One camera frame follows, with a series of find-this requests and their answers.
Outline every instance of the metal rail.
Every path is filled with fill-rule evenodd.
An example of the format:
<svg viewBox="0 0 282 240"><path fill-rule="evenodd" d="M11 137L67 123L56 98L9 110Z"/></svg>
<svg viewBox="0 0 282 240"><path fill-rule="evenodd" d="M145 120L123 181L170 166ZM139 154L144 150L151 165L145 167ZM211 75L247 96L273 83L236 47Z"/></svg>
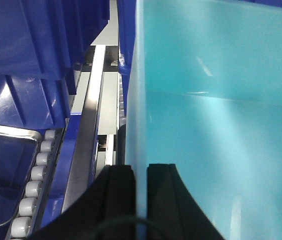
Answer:
<svg viewBox="0 0 282 240"><path fill-rule="evenodd" d="M105 53L105 45L95 46L62 212L85 192L94 178Z"/></svg>

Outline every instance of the wire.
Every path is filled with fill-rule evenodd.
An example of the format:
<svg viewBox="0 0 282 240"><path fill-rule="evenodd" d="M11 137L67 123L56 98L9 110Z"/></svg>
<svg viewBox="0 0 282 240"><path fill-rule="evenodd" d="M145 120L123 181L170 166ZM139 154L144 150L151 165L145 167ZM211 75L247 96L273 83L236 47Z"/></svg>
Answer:
<svg viewBox="0 0 282 240"><path fill-rule="evenodd" d="M95 240L104 230L125 224L143 224L151 228L155 232L157 232L163 240L169 240L165 235L165 233L158 227L157 224L155 224L154 222L148 219L136 217L136 216L122 216L101 222L99 225L95 227L95 229L92 232L90 233L86 232L84 234L85 238L82 239Z"/></svg>

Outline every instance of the stainless steel tray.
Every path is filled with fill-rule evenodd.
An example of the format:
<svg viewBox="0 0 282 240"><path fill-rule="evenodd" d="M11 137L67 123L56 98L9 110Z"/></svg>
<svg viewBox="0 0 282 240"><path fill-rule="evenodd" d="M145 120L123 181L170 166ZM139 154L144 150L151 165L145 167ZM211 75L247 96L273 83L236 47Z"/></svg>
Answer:
<svg viewBox="0 0 282 240"><path fill-rule="evenodd" d="M27 152L26 155L23 155L24 153L21 153L21 158L23 156L27 157L27 162L28 162L28 169L31 169L31 167L34 164L35 161L35 157L39 151L39 146L40 146L40 142L42 141L43 137L41 136L41 134L37 131L34 130L28 130L28 129L22 129L22 128L16 128L16 127L9 127L9 126L2 126L0 125L0 136L2 136L2 141L4 140L6 143L11 143L12 145L15 144L31 144L29 149L31 149L31 152ZM0 160L4 159L4 157L11 157L9 156L9 153L7 152L0 152ZM9 162L4 162L3 164L6 164L6 166L1 166L1 171L4 171L4 169L2 168L9 168ZM22 181L22 187L19 190L19 193L17 194L17 197L15 199L16 203L19 203L23 192L24 192L24 188L25 188L25 184L27 183L27 180L30 177L30 171L27 171L24 173L24 180ZM6 224L8 224L16 215L18 210L18 204L15 204L15 209L13 210L13 213L11 214L11 216L8 219L5 219L4 221L0 222L0 227L4 226Z"/></svg>

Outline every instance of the metal bar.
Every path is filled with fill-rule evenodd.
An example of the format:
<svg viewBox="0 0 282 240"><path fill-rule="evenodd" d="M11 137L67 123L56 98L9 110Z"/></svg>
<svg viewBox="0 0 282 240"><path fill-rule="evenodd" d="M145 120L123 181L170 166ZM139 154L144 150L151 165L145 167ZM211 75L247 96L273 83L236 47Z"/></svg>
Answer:
<svg viewBox="0 0 282 240"><path fill-rule="evenodd" d="M105 165L113 165L113 151L115 144L115 135L109 134L106 136L106 149L105 149Z"/></svg>
<svg viewBox="0 0 282 240"><path fill-rule="evenodd" d="M105 53L105 45L95 46L62 212L68 209L91 183L89 175L94 171L91 168L95 165Z"/></svg>

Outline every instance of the white roller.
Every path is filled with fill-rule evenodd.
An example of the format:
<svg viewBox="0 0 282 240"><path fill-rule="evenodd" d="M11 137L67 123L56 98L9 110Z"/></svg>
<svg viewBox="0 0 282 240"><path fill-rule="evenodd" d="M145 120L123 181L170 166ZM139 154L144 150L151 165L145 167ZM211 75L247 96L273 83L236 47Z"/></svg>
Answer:
<svg viewBox="0 0 282 240"><path fill-rule="evenodd" d="M46 130L44 134L44 140L54 140L56 138L57 130Z"/></svg>
<svg viewBox="0 0 282 240"><path fill-rule="evenodd" d="M25 186L25 196L27 198L37 198L41 190L41 181L29 181Z"/></svg>
<svg viewBox="0 0 282 240"><path fill-rule="evenodd" d="M28 216L17 217L11 226L11 236L14 238L25 238L28 235L31 218Z"/></svg>
<svg viewBox="0 0 282 240"><path fill-rule="evenodd" d="M40 151L41 152L51 152L52 150L53 141L46 140L41 142Z"/></svg>
<svg viewBox="0 0 282 240"><path fill-rule="evenodd" d="M19 214L21 217L31 217L35 211L37 199L35 197L23 198L19 204Z"/></svg>
<svg viewBox="0 0 282 240"><path fill-rule="evenodd" d="M42 181L46 174L46 166L34 166L31 170L31 179L33 181Z"/></svg>
<svg viewBox="0 0 282 240"><path fill-rule="evenodd" d="M49 152L39 152L37 155L36 155L36 165L38 166L46 166L48 165L48 160L49 160Z"/></svg>

